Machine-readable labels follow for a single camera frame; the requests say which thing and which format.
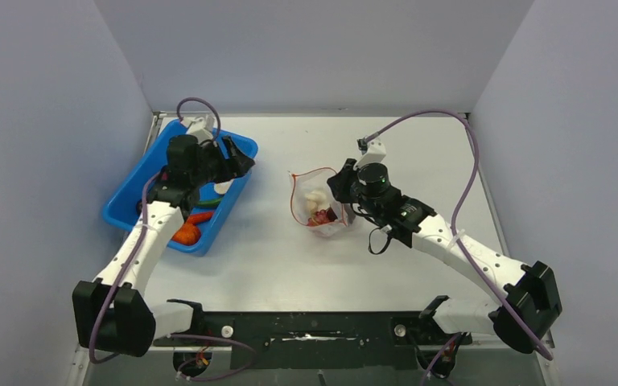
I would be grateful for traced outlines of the round white mushroom slice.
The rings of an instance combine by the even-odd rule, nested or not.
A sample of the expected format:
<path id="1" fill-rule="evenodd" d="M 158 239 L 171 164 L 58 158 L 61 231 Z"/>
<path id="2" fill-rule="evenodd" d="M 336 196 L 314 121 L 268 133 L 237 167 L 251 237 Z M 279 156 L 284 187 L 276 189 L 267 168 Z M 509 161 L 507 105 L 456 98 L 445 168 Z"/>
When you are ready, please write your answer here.
<path id="1" fill-rule="evenodd" d="M 215 183 L 213 185 L 213 190 L 218 194 L 218 195 L 225 195 L 230 187 L 233 185 L 233 180 L 229 180 L 227 182 L 223 182 L 223 183 Z"/>

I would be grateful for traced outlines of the clear zip top bag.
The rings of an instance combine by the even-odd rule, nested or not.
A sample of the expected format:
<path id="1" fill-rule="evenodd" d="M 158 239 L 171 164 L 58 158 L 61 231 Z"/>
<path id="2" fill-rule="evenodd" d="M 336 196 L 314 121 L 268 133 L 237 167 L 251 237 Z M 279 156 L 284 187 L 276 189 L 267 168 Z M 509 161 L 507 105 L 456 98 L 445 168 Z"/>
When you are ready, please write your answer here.
<path id="1" fill-rule="evenodd" d="M 289 173 L 290 213 L 296 223 L 324 238 L 335 237 L 353 227 L 355 212 L 333 196 L 328 179 L 336 176 L 331 167 L 304 173 Z"/>

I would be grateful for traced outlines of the purple grape bunch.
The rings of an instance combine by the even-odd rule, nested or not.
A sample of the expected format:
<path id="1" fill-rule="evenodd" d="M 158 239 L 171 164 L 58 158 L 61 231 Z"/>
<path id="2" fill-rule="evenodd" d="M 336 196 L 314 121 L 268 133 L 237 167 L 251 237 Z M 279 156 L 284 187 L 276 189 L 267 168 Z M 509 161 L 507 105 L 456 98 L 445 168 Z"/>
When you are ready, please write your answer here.
<path id="1" fill-rule="evenodd" d="M 330 224 L 338 219 L 337 214 L 331 209 L 323 209 L 314 212 L 307 221 L 307 226 L 315 227 Z"/>

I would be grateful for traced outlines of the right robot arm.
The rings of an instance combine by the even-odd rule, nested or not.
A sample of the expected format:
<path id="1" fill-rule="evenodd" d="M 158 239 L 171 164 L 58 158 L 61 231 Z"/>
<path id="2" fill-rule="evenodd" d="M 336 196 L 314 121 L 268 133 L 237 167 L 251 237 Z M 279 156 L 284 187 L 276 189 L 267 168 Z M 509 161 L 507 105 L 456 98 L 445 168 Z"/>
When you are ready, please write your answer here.
<path id="1" fill-rule="evenodd" d="M 542 340 L 562 302 L 550 266 L 514 260 L 464 235 L 435 209 L 392 186 L 381 163 L 357 167 L 350 158 L 327 184 L 339 203 L 357 205 L 388 240 L 438 259 L 492 297 L 492 304 L 471 306 L 438 296 L 422 312 L 424 339 L 441 343 L 455 333 L 490 334 L 520 353 L 553 358 Z"/>

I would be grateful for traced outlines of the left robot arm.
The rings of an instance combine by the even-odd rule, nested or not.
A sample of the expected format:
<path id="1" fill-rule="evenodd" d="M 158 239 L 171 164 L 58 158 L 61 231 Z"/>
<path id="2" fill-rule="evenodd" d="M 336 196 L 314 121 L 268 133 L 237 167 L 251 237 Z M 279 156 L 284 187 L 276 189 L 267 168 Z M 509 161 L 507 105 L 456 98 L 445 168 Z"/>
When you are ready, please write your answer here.
<path id="1" fill-rule="evenodd" d="M 93 364 L 119 355 L 145 355 L 156 339 L 193 331 L 202 307 L 170 300 L 155 307 L 143 294 L 172 237 L 182 228 L 209 183 L 246 176 L 255 164 L 230 136 L 170 139 L 166 164 L 149 175 L 142 212 L 111 262 L 92 281 L 79 281 L 72 304 L 79 344 Z"/>

